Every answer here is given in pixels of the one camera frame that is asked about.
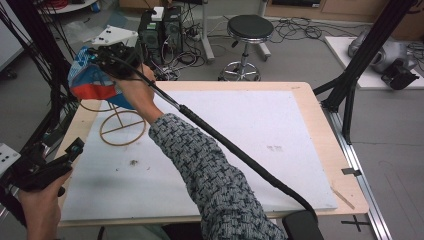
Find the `stool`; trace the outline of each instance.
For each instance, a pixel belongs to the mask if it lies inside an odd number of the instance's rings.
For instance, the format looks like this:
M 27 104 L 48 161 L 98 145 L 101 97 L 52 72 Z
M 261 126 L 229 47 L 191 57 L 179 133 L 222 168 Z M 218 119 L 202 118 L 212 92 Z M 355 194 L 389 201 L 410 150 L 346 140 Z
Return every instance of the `stool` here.
M 239 41 L 245 42 L 244 52 L 241 61 L 228 64 L 220 73 L 218 80 L 225 81 L 260 81 L 259 70 L 251 63 L 247 62 L 250 44 L 259 44 L 268 41 L 274 26 L 272 23 L 258 15 L 240 15 L 230 19 L 227 27 L 228 34 L 236 39 L 232 47 Z

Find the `patterned sleeve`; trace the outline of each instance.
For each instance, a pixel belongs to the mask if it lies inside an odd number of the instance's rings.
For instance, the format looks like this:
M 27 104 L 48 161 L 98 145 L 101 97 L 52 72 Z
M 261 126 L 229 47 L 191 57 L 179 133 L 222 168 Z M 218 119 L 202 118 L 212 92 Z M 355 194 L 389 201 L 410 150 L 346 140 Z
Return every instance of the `patterned sleeve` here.
M 157 119 L 149 135 L 186 183 L 205 239 L 285 239 L 213 138 L 173 114 Z

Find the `table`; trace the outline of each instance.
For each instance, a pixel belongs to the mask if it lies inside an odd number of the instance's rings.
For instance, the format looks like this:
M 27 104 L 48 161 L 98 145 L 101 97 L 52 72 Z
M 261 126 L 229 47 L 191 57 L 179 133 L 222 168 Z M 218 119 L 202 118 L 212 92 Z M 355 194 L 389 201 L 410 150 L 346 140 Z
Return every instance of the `table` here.
M 317 211 L 318 215 L 352 215 L 365 214 L 368 212 L 368 204 L 359 188 L 358 182 L 353 175 L 344 175 L 341 169 L 349 168 L 349 165 L 337 143 L 337 140 L 329 126 L 322 109 L 307 83 L 299 82 L 158 82 L 160 88 L 169 90 L 255 90 L 255 91 L 291 91 L 295 96 L 299 110 L 304 118 L 311 140 L 315 145 L 317 154 L 322 161 L 323 168 L 332 187 L 338 208 L 335 210 Z M 99 101 L 84 101 L 84 105 L 90 108 L 98 108 Z M 62 155 L 72 141 L 80 137 L 86 140 L 88 131 L 96 117 L 95 112 L 89 112 L 81 107 L 78 109 L 67 134 L 59 148 L 58 155 Z M 59 199 L 60 206 L 66 198 L 66 193 Z M 270 218 L 280 218 L 281 213 L 267 213 Z M 122 225 L 122 224 L 147 224 L 199 221 L 200 217 L 184 218 L 160 218 L 160 219 L 129 219 L 129 220 L 95 220 L 95 221 L 67 221 L 60 222 L 61 227 L 70 226 L 94 226 L 94 225 Z

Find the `white foam board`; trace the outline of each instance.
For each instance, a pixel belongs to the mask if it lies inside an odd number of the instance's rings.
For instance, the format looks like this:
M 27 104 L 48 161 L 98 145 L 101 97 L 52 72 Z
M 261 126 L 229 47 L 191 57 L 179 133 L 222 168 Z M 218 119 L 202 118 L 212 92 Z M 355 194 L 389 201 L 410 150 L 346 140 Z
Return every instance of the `white foam board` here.
M 168 93 L 301 194 L 315 209 L 337 208 L 291 92 Z M 155 101 L 164 112 L 182 116 L 159 97 Z M 179 172 L 147 134 L 124 147 L 102 142 L 99 127 L 109 115 L 99 113 L 92 126 L 67 190 L 62 220 L 198 216 L 198 209 L 188 196 Z M 132 139 L 137 133 L 128 129 L 119 132 L 116 138 Z M 228 161 L 245 174 L 265 211 L 302 209 L 296 201 L 221 147 Z M 131 165 L 132 160 L 137 161 L 135 166 Z

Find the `box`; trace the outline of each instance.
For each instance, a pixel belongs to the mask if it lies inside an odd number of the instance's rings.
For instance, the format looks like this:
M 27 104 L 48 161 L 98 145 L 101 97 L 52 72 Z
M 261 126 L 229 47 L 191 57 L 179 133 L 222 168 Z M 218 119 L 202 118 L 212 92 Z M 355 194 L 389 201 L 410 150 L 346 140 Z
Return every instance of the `box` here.
M 154 7 L 166 7 L 168 6 L 167 0 L 119 0 L 119 6 L 121 8 L 132 8 L 132 9 L 153 9 Z

